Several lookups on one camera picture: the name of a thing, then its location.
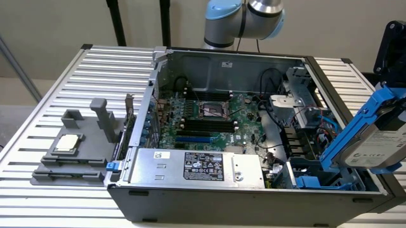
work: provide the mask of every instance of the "slotted metal platform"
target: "slotted metal platform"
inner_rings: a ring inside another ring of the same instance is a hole
[[[0,227],[148,227],[150,224],[132,224],[124,219],[104,188],[32,186],[30,178],[63,125],[60,117],[66,109],[79,109],[84,116],[94,116],[88,109],[91,99],[104,97],[107,109],[124,117],[124,97],[131,93],[138,112],[152,71],[152,52],[150,48],[102,46],[80,50],[0,153]],[[341,59],[317,61],[355,114],[373,92],[371,85],[357,68]],[[406,188],[406,168],[396,176]],[[401,205],[382,214],[363,214],[341,227],[404,228],[405,224],[406,205]],[[154,227],[209,226],[154,224]]]

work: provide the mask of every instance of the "sticker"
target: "sticker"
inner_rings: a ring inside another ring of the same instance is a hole
[[[398,131],[377,131],[365,140],[345,162],[350,166],[381,165],[406,145],[406,124]]]
[[[197,181],[225,181],[221,153],[184,153],[183,178]]]
[[[170,151],[155,151],[155,153],[154,153],[154,158],[168,159],[170,157],[171,157]]]
[[[233,68],[231,62],[222,62],[222,67]]]

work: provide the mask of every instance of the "metal pole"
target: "metal pole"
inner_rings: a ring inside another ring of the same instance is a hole
[[[22,69],[20,64],[18,63],[18,60],[15,59],[15,57],[14,57],[3,39],[2,39],[2,36],[0,36],[0,50],[4,54],[4,56],[6,56],[6,59],[11,63],[11,65],[14,67],[14,70],[16,71],[16,73],[19,75],[19,78],[20,78],[27,90],[30,91],[35,101],[39,103],[40,100],[43,99],[43,96],[40,95],[39,90],[38,90],[34,82],[31,81],[31,79],[27,76],[24,70]]]
[[[159,0],[160,28],[163,34],[163,46],[171,46],[171,19],[170,19],[171,0]]]
[[[126,47],[127,43],[126,43],[126,35],[124,35],[124,29],[123,29],[123,23],[122,23],[119,2],[118,2],[118,0],[106,0],[106,2],[107,2],[108,9],[110,9],[110,14],[112,16],[116,43],[119,46]]]

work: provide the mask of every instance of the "green circuit board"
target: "green circuit board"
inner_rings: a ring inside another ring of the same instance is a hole
[[[265,154],[265,150],[255,149],[255,139],[263,134],[261,119],[258,118],[257,102],[253,96],[245,93],[234,94],[226,102],[187,100],[179,93],[163,94],[160,101],[166,100],[162,107],[162,129],[159,148],[184,149],[202,151],[226,151],[227,147],[239,146],[246,154]],[[205,116],[202,107],[223,107],[223,113],[210,113]],[[210,132],[210,143],[176,142],[176,132],[182,131],[182,118],[193,120],[226,120],[237,121],[238,130],[234,133]]]

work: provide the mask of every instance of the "wall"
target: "wall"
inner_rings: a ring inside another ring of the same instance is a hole
[[[404,19],[405,0],[283,0],[285,28],[262,52],[347,57],[371,71],[385,25]],[[119,0],[130,46],[162,44],[158,0]],[[203,44],[207,0],[172,0],[172,45]],[[56,79],[83,43],[115,45],[104,0],[0,0],[0,35],[32,78]],[[257,51],[245,40],[241,50]],[[14,71],[0,57],[0,76]]]

